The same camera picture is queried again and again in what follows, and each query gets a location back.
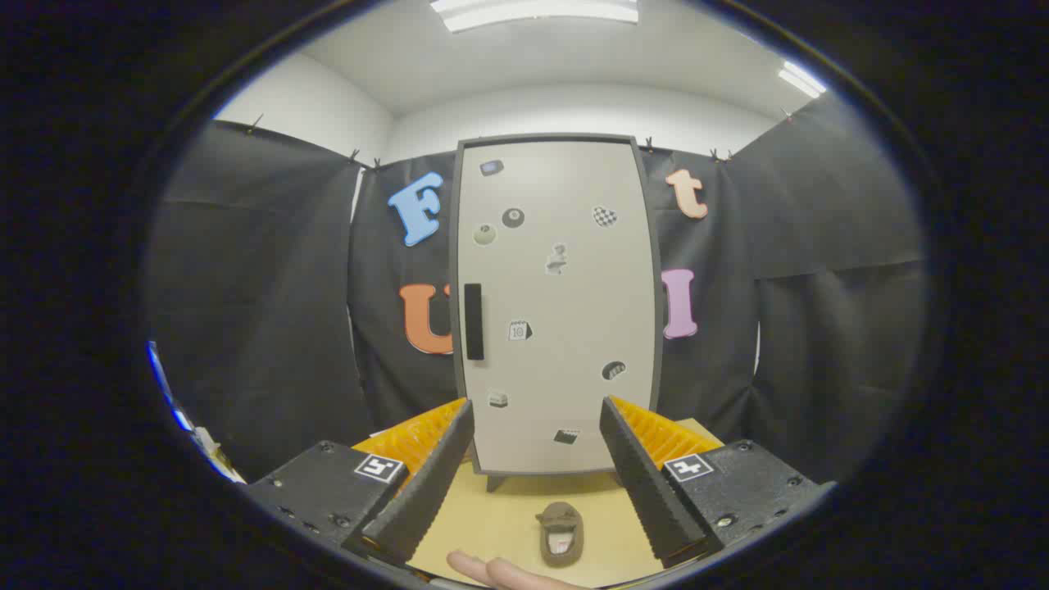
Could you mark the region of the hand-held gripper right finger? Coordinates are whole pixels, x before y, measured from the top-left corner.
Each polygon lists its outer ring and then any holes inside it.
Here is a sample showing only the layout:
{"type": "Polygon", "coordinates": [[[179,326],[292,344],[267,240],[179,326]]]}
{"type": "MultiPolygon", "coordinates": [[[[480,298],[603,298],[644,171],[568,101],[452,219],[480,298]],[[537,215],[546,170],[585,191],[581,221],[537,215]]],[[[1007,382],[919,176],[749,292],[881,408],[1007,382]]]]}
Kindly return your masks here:
{"type": "Polygon", "coordinates": [[[599,429],[652,556],[667,568],[770,533],[836,487],[750,439],[720,443],[613,396],[599,429]]]}

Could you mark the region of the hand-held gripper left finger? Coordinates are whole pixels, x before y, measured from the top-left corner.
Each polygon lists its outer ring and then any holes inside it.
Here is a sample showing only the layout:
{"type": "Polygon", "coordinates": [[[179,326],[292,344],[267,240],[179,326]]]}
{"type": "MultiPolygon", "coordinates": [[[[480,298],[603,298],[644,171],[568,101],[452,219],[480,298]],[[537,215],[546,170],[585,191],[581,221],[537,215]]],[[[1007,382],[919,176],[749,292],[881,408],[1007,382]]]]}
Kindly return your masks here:
{"type": "Polygon", "coordinates": [[[319,441],[247,486],[307,538],[397,566],[415,556],[475,435],[461,398],[348,446],[319,441]]]}

